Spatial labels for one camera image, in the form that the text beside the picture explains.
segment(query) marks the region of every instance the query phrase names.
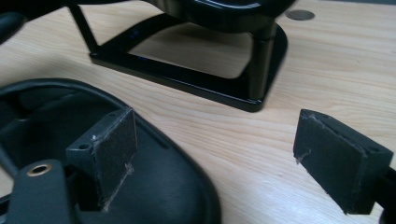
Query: black plastic frame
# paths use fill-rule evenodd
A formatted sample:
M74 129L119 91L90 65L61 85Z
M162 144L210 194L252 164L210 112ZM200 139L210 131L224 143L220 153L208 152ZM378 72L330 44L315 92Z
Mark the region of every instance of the black plastic frame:
M239 77L216 77L128 53L151 35L184 21L167 14L154 16L98 46L81 8L69 8L91 52L93 63L248 112L262 109L288 45L285 33L273 22L269 27L252 33L250 62Z

